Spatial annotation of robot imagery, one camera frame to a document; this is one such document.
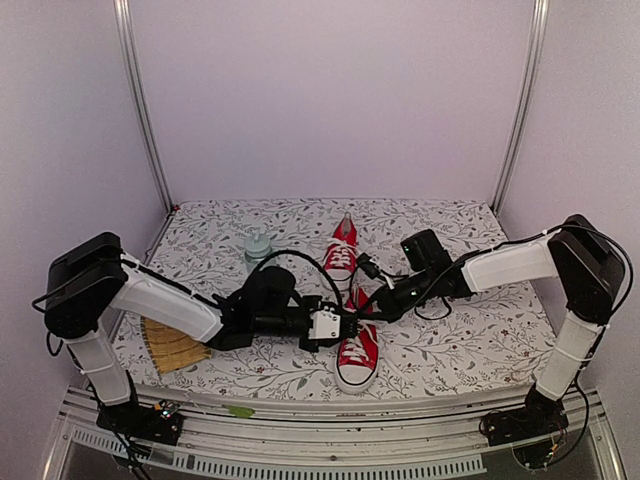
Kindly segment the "red sneaker with laces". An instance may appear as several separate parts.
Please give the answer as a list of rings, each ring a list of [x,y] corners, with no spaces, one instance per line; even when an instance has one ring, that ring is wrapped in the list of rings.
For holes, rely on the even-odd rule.
[[[358,234],[352,216],[346,212],[328,240],[323,269],[339,291],[345,292],[357,266]]]

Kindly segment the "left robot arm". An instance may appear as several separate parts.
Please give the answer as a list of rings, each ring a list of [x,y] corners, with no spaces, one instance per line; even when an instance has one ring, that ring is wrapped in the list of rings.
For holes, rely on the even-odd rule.
[[[117,359],[101,326],[106,310],[117,309],[173,328],[217,351],[250,346],[258,335],[298,339],[315,352],[353,331],[342,301],[296,291],[286,269],[262,261],[227,297],[204,295],[153,271],[125,253],[118,235],[104,232],[55,259],[46,292],[31,303],[44,317],[88,378],[100,405],[128,434],[148,426],[129,373]]]

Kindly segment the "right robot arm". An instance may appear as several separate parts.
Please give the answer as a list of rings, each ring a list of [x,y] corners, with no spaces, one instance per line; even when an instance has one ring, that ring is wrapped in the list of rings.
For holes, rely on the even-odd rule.
[[[517,427],[527,436],[554,422],[561,400],[591,361],[635,280],[629,254],[581,214],[458,258],[432,230],[404,239],[401,248],[411,275],[378,288],[368,302],[374,311],[360,307],[361,318],[393,323],[435,297],[466,299],[516,284],[554,285],[562,295],[564,319],[553,350],[517,415]]]

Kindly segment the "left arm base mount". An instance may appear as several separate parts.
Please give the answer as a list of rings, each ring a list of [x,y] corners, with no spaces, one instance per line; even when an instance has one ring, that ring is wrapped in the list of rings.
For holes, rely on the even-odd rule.
[[[164,407],[156,409],[127,402],[101,406],[96,424],[122,436],[176,446],[182,433],[184,416]]]

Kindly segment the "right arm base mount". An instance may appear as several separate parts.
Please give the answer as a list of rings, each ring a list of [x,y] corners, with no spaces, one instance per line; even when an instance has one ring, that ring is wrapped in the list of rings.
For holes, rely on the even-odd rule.
[[[561,432],[568,425],[563,402],[533,389],[523,406],[489,412],[480,419],[478,429],[490,446],[498,446]]]

